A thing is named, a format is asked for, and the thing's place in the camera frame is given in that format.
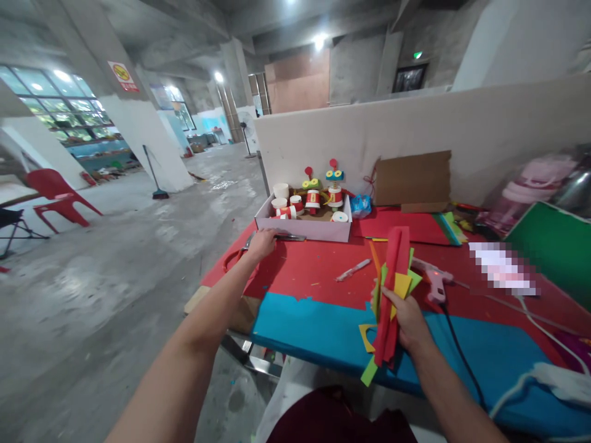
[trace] concrete floor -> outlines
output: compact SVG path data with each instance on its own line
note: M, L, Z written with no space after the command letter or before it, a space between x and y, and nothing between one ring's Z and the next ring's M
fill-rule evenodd
M151 199L137 172L81 192L89 228L55 213L61 232L15 242L0 274L0 441L99 442L182 320L183 306L265 198L244 145L186 161L207 181ZM31 228L49 229L27 202ZM218 352L199 441L249 442L274 384Z

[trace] green board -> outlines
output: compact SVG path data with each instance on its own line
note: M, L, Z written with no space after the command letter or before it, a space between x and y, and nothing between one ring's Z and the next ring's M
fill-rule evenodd
M505 242L591 311L591 223L538 202L509 232Z

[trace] warning sign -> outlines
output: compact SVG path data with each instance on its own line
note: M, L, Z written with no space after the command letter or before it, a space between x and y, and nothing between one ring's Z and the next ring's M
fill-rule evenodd
M108 62L113 74L121 84L121 87L129 92L140 92L139 88L131 78L129 71L123 63Z

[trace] broom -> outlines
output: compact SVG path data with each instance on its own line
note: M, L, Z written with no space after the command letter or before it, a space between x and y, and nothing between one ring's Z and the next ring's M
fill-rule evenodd
M154 176L154 181L156 182L157 189L152 194L152 200L165 200L167 198L170 198L170 196L168 195L168 192L163 191L162 189L160 189L160 186L158 186L156 174L154 174L154 169L152 168L152 163L150 162L150 156L148 155L148 148L146 148L146 145L142 145L142 146L143 146L143 151L146 153L146 157L148 158L148 164L150 165L150 170L152 171L152 175Z

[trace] blue foam sheet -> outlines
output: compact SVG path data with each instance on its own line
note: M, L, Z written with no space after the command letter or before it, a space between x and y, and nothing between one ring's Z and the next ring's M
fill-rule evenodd
M425 314L435 343L476 399L474 387L457 352L443 315ZM517 327L451 317L468 363L478 380L490 410L497 400L530 371L536 362L550 362L529 335ZM252 329L254 343L276 351L360 377L369 354L360 324L374 324L367 310L344 308L268 292ZM375 332L368 333L370 341ZM411 359L399 346L396 375L383 367L374 383L423 396ZM506 403L496 421L541 437L591 434L591 411L559 401L534 381L523 394Z

